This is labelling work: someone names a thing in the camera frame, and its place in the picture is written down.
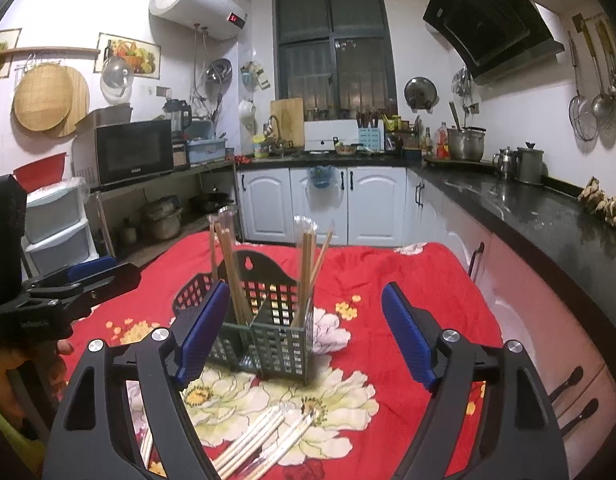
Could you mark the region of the person's hand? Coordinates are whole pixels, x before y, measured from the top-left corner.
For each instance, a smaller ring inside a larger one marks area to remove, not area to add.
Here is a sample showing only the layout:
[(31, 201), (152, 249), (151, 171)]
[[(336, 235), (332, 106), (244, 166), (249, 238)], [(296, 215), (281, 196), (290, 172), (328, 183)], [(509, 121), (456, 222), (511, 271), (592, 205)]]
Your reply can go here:
[(1, 418), (16, 431), (30, 427), (45, 439), (67, 387), (64, 356), (72, 352), (66, 339), (25, 349), (0, 344)]

